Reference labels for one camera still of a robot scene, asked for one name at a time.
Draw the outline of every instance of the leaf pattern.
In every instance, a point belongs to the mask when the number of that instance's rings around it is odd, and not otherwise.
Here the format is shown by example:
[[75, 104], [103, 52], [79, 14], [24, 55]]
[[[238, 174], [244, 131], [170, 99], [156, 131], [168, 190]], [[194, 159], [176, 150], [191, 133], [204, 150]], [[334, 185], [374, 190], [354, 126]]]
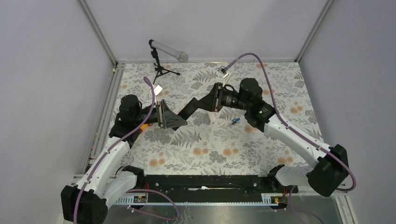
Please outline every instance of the leaf pattern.
[[[193, 97], [205, 96], [215, 82], [223, 82], [217, 72], [226, 63], [164, 63], [165, 68], [181, 75], [167, 74], [156, 80], [163, 87], [157, 100], [165, 99], [178, 113]], [[267, 63], [264, 65], [274, 91], [278, 110], [294, 125], [313, 138], [322, 135], [309, 99], [298, 63]], [[253, 77], [263, 89], [263, 100], [272, 104], [267, 81], [258, 63], [235, 63], [228, 72], [228, 84], [239, 89], [240, 81]], [[143, 76], [154, 80], [152, 63], [126, 64], [114, 110], [110, 131], [120, 106], [120, 99], [135, 94], [143, 106], [151, 104], [149, 87]], [[267, 174], [279, 163], [305, 166], [307, 163], [276, 138], [252, 128], [242, 110], [223, 107], [215, 113], [212, 124], [206, 111], [198, 109], [188, 126], [177, 131], [160, 129], [157, 124], [143, 129], [120, 165], [144, 169], [145, 174], [166, 175], [256, 175]], [[231, 120], [240, 121], [231, 125]]]

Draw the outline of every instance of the gray wall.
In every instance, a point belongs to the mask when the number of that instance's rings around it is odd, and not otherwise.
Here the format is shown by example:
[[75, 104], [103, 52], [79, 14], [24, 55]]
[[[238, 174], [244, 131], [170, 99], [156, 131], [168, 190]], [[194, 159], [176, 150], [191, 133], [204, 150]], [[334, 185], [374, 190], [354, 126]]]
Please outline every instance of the gray wall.
[[[119, 60], [153, 60], [149, 40], [190, 59], [294, 59], [326, 0], [87, 0]], [[159, 53], [160, 59], [173, 59]]]
[[396, 1], [336, 0], [300, 63], [323, 137], [348, 150], [360, 224], [394, 223]]
[[57, 222], [111, 69], [76, 1], [1, 1], [0, 223]]

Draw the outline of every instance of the black tripod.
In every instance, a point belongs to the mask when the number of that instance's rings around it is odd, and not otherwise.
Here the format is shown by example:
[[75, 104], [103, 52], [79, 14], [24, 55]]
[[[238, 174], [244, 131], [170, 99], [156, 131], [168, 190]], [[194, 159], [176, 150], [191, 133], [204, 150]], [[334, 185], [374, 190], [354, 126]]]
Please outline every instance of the black tripod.
[[151, 52], [151, 55], [153, 56], [153, 58], [156, 59], [156, 62], [157, 62], [157, 64], [154, 63], [154, 65], [157, 66], [157, 67], [155, 68], [155, 70], [157, 71], [157, 74], [156, 74], [156, 77], [154, 78], [153, 84], [156, 82], [157, 77], [163, 76], [163, 75], [165, 75], [165, 74], [167, 74], [167, 73], [169, 73], [169, 72], [174, 73], [174, 74], [180, 76], [180, 73], [179, 73], [179, 72], [174, 72], [174, 71], [170, 71], [170, 70], [168, 70], [168, 69], [164, 69], [164, 68], [160, 65], [160, 59], [158, 58], [157, 48], [154, 48], [154, 47], [152, 47], [151, 45], [150, 45], [150, 47], [151, 47], [151, 49], [153, 50], [153, 51]]

